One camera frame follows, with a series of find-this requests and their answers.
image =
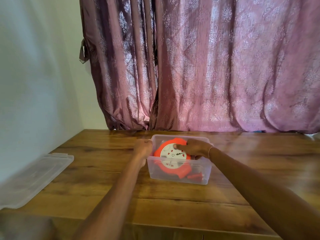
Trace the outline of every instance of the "hand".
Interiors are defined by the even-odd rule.
[[[133,147],[133,158],[141,161],[141,167],[146,164],[146,158],[152,152],[152,141],[147,139],[138,139]]]
[[[212,145],[201,140],[189,139],[186,145],[174,144],[174,149],[183,150],[191,156],[208,157],[208,151]]]

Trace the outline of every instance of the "plastic lid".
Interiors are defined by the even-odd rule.
[[[0,185],[0,210],[17,209],[28,203],[73,162],[65,153],[46,154]]]

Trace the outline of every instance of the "table surface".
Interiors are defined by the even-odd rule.
[[[84,130],[53,152],[74,155],[58,177],[21,212],[85,219],[125,167],[138,138],[154,134],[210,139],[236,160],[287,186],[320,209],[320,141],[297,133]],[[207,185],[152,179],[139,173],[127,222],[189,229],[275,235],[215,167]]]

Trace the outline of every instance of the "plastic container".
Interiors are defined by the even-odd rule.
[[[0,185],[0,210],[17,209],[28,203],[73,162],[65,153],[46,154]]]
[[[182,138],[185,141],[188,139],[197,139],[200,141],[205,141],[210,143],[208,138],[205,137],[195,137],[195,136],[171,136],[171,135],[153,135],[151,140],[153,142],[152,154],[166,141],[170,141],[174,138]],[[187,164],[191,167],[191,172],[183,178],[179,178],[178,175],[168,174],[161,170],[159,164],[165,164],[170,161],[174,161],[178,165]],[[212,162],[205,158],[201,157],[198,160],[186,160],[186,159],[173,159],[165,157],[155,157],[149,156],[147,159],[148,169],[150,173],[150,178],[159,179],[159,180],[168,180],[176,181],[181,183],[190,183],[190,184],[208,184],[208,180],[211,173]]]

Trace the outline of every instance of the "gold bracelet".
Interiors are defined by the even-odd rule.
[[[208,151],[208,159],[210,159],[210,150],[214,148],[214,146],[210,147],[209,151]]]

